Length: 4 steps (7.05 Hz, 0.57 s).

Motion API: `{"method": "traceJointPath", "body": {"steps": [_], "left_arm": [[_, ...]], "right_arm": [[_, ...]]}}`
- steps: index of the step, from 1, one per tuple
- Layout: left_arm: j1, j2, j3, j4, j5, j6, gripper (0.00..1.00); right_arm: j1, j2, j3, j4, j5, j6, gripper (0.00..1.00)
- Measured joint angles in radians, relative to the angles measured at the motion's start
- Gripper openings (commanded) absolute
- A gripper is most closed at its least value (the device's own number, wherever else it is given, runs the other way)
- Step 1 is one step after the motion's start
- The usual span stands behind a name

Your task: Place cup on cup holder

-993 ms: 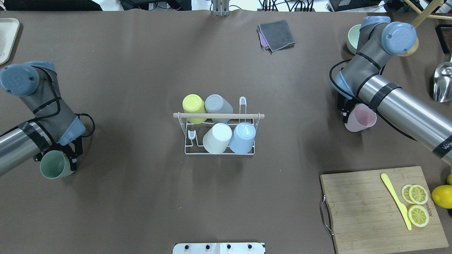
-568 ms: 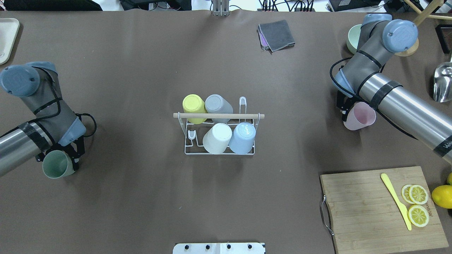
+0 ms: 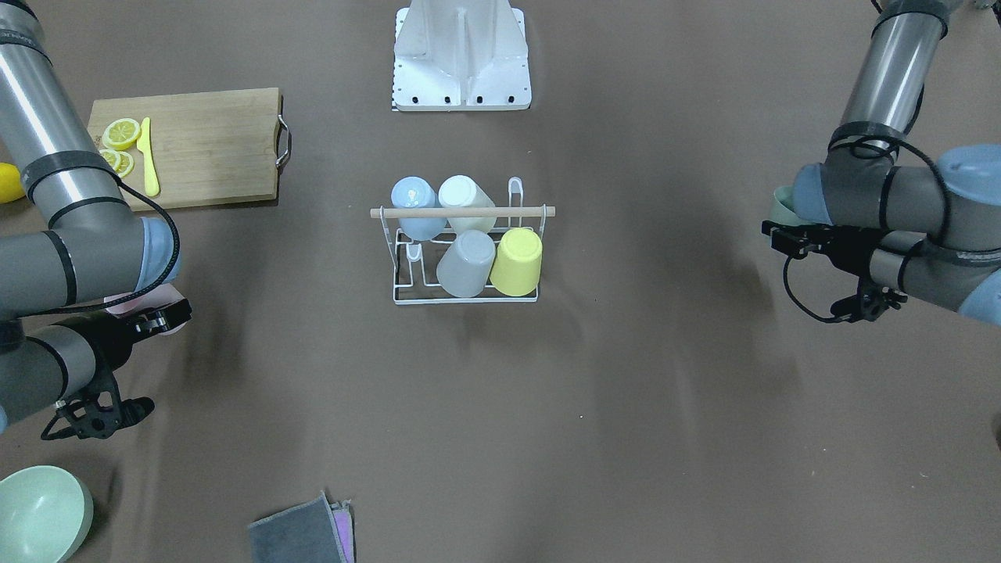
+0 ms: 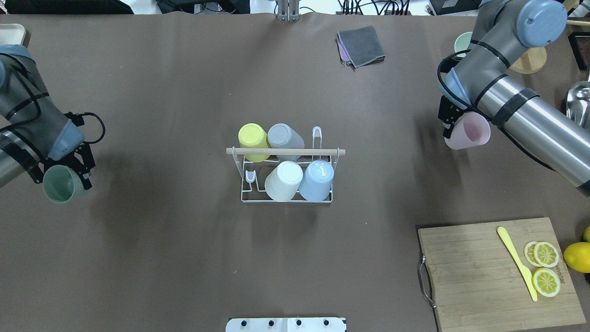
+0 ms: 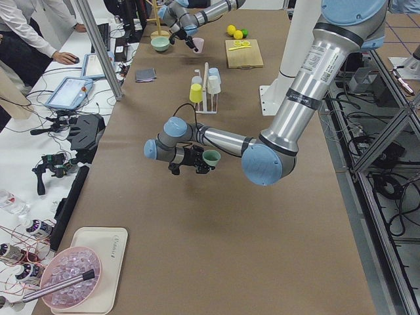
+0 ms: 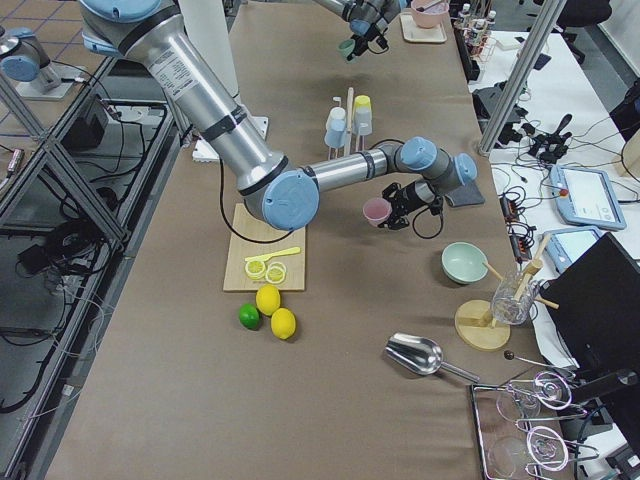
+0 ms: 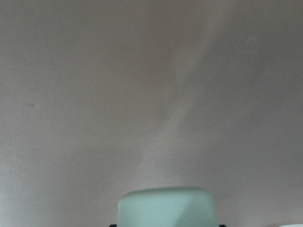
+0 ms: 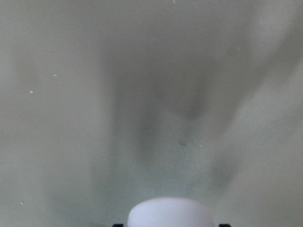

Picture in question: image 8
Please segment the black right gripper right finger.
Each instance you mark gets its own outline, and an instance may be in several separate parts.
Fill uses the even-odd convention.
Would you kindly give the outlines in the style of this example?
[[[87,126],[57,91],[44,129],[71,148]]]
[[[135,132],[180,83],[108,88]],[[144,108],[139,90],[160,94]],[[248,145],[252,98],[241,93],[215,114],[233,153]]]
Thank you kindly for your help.
[[[219,224],[219,227],[231,227],[228,223]]]

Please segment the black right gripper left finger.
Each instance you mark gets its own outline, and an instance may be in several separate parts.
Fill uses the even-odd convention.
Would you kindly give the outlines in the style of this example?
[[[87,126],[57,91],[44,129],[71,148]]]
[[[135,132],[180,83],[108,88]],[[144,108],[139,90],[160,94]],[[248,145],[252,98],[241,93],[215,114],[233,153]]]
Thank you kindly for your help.
[[[123,224],[122,223],[115,223],[115,224],[113,224],[113,227],[123,227]]]

